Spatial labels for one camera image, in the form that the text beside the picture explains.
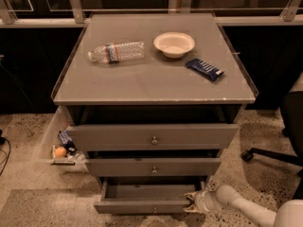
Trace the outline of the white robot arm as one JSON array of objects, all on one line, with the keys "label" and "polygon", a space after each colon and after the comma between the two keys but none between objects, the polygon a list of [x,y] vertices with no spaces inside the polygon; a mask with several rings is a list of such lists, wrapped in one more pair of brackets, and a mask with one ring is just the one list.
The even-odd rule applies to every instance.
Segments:
[{"label": "white robot arm", "polygon": [[189,192],[185,197],[192,204],[184,208],[188,213],[206,214],[239,211],[258,227],[303,227],[303,200],[290,200],[274,212],[244,198],[232,186],[220,185],[216,190]]}]

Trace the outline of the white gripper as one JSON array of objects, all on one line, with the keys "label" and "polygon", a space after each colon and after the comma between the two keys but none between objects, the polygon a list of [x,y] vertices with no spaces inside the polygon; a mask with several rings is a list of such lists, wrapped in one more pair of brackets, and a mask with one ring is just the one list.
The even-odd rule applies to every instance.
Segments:
[{"label": "white gripper", "polygon": [[209,213],[221,210],[215,191],[189,192],[185,194],[185,197],[194,201],[194,204],[184,208],[186,213]]}]

